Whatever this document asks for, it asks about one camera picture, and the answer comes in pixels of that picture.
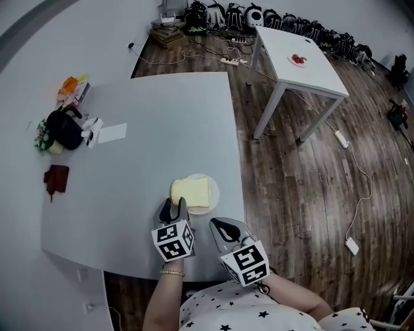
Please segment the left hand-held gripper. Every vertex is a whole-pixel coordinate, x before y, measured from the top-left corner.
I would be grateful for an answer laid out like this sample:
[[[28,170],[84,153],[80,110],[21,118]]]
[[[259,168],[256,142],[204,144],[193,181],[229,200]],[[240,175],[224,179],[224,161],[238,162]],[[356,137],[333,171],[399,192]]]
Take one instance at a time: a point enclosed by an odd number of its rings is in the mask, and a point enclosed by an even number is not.
[[[190,228],[190,216],[186,200],[180,197],[176,221],[170,225],[157,228],[151,232],[153,244],[155,245],[164,262],[193,255],[193,244],[195,236]],[[167,198],[154,215],[154,223],[171,222],[171,200]]]

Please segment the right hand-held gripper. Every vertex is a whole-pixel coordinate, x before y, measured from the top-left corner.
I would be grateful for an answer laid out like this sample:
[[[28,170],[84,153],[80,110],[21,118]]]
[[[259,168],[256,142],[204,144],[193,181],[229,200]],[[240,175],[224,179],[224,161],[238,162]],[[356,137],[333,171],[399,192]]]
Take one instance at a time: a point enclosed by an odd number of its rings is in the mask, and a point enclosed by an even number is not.
[[[220,252],[220,263],[233,280],[247,287],[270,275],[263,244],[245,223],[216,217],[210,219],[209,226]]]

